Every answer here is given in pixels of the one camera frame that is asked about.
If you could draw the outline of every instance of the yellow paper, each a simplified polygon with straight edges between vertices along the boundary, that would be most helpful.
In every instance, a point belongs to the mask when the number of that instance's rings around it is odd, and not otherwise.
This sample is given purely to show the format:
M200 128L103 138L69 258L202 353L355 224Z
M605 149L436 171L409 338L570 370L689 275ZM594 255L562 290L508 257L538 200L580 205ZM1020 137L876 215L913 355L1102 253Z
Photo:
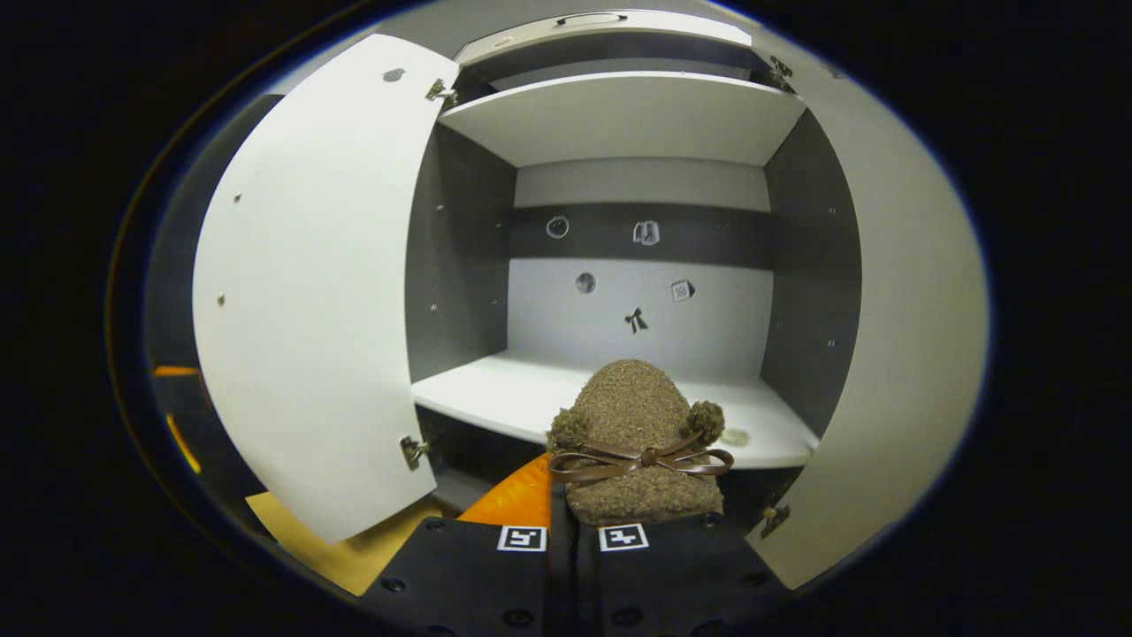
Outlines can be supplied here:
M269 492L246 500L291 556L354 595L361 595L374 584L422 519L441 517L440 506L426 498L368 531L327 544Z

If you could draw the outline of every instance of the bolt hole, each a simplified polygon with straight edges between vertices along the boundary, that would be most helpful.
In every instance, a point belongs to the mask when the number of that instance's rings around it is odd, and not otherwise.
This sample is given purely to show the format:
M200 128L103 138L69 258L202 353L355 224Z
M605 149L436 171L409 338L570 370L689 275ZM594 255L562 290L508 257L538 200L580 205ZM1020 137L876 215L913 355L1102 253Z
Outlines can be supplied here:
M512 628L524 628L534 621L534 616L523 609L512 609L503 613L503 621Z
M408 588L404 582L401 582L395 577L386 577L381 579L381 587L391 593L401 593L402 591Z
M614 613L614 623L617 626L636 626L641 623L641 609L629 606Z
M766 574L762 571L753 573L743 578L743 585L749 586L751 588L762 586L763 584L766 584Z
M723 630L723 621L713 619L692 629L692 637L714 637Z

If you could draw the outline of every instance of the screw hole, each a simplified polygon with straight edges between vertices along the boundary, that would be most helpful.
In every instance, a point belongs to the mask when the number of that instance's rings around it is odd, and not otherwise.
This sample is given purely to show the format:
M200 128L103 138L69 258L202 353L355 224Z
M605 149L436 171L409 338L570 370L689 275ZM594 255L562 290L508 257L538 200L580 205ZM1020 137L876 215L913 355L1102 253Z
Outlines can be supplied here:
M395 577L386 577L381 579L381 587L391 593L401 593L402 591L408 588L404 582L401 582Z
M763 584L766 584L766 574L762 571L753 573L743 578L743 585L749 586L751 588L762 586Z
M612 620L617 626L635 626L641 622L641 609L629 606L614 613Z
M534 616L523 609L512 609L503 613L503 621L512 628L524 628L534 621Z

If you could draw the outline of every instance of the door hinge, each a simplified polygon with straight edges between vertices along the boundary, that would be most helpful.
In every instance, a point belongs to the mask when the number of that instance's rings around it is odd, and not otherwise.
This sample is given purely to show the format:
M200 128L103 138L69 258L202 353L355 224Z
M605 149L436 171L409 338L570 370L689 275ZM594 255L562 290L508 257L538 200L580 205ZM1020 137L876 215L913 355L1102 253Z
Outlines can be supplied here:
M439 78L432 83L432 87L424 94L424 98L430 102L437 97L444 97L444 105L441 106L441 110L451 109L460 103L460 94L456 93L456 89L445 88L444 80Z
M794 77L794 71L790 70L790 67L782 63L782 60L771 55L771 78L782 91L794 93L794 88L786 80L788 77Z
M766 525L763 531L758 533L758 536L766 540L766 536L774 533L774 530L782 525L787 518L790 517L790 506L786 507L766 507L763 510L763 518L766 520Z
M401 439L401 454L405 457L405 464L409 465L410 470L415 470L420 466L421 456L427 454L428 450L427 442L417 442L408 436Z

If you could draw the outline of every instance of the door handle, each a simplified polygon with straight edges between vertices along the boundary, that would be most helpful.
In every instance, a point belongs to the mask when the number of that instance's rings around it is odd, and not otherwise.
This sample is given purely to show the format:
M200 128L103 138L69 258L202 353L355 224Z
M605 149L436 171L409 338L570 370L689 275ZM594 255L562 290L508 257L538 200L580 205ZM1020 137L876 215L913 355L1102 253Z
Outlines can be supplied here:
M571 18L581 18L583 16L617 16L617 21L629 19L625 14L615 14L614 11L590 11L588 14L574 14L573 16L566 16L564 18L558 18L555 26L566 26L566 20Z

